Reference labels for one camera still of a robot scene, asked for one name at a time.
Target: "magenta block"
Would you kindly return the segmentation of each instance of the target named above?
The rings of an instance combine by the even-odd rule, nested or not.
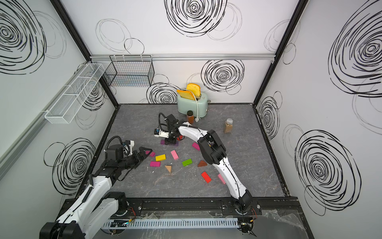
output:
[[[154,157],[155,153],[154,152],[151,152],[150,156],[151,157]]]
[[[197,144],[197,143],[194,142],[194,143],[192,144],[192,147],[194,147],[194,148],[196,148],[197,150],[200,151],[199,144]]]
[[[223,179],[223,176],[221,176],[221,175],[219,174],[218,177],[220,178],[220,180],[222,181],[222,183],[225,184],[225,181],[224,181],[224,179]]]
[[[171,154],[172,156],[174,157],[174,160],[177,160],[179,157],[178,157],[178,154],[176,153],[175,150],[171,151]]]
[[[160,144],[164,145],[165,144],[165,140],[161,140]],[[177,141],[176,144],[174,144],[172,146],[178,146],[178,145],[179,145],[179,141]]]
[[[151,161],[151,162],[150,162],[150,167],[160,167],[160,162],[157,162],[157,161]]]

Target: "green block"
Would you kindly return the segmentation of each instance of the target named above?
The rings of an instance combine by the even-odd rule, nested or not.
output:
[[[188,160],[186,160],[186,161],[183,161],[182,164],[183,164],[183,167],[186,167],[187,165],[192,164],[192,160],[191,160],[191,159],[188,159]]]

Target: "toy block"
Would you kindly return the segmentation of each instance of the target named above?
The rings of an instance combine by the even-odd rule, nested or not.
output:
[[[170,165],[165,165],[165,167],[167,168],[168,172],[171,173],[171,166]]]
[[[197,143],[194,142],[194,143],[192,144],[192,147],[194,147],[194,148],[196,148],[197,150],[200,151],[199,144],[197,144]]]
[[[162,160],[165,160],[166,159],[166,155],[165,154],[162,154],[162,155],[158,155],[155,157],[155,161],[162,161]]]
[[[171,151],[171,154],[172,156],[174,157],[174,160],[177,160],[179,157],[178,157],[178,154],[176,153],[175,150]]]
[[[161,140],[160,141],[160,144],[164,145],[165,144],[165,140]],[[176,141],[176,143],[172,146],[178,146],[179,145],[179,141]]]
[[[210,178],[210,176],[208,176],[208,174],[206,172],[203,172],[202,173],[202,177],[204,178],[204,180],[209,183],[212,181],[212,179]]]
[[[221,174],[218,175],[218,177],[220,178],[220,180],[222,181],[223,184],[225,184],[225,181],[223,179],[223,176]]]
[[[154,157],[155,153],[154,152],[151,152],[150,156],[151,157]]]
[[[183,164],[183,167],[186,167],[187,165],[192,164],[192,160],[191,159],[185,160],[182,162],[182,164]]]
[[[150,167],[160,167],[160,162],[151,161],[150,162]]]
[[[203,167],[203,166],[207,166],[207,165],[208,164],[202,160],[202,161],[200,161],[200,163],[197,166],[198,167]]]

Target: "white cable tray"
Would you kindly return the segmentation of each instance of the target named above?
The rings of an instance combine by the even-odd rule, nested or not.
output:
[[[109,219],[101,229],[175,229],[175,228],[239,228],[237,218],[168,218],[135,219],[134,223],[117,226]]]
[[[104,71],[102,64],[87,64],[45,114],[45,119],[52,124],[69,124],[89,97]]]

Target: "bread slice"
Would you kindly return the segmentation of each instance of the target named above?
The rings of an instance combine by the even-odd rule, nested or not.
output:
[[[193,101],[195,100],[194,96],[189,91],[181,91],[179,89],[177,89],[176,91],[179,93],[180,97],[182,97],[182,98],[191,99]]]
[[[187,88],[189,91],[192,91],[196,98],[200,98],[200,86],[194,83],[189,83]]]

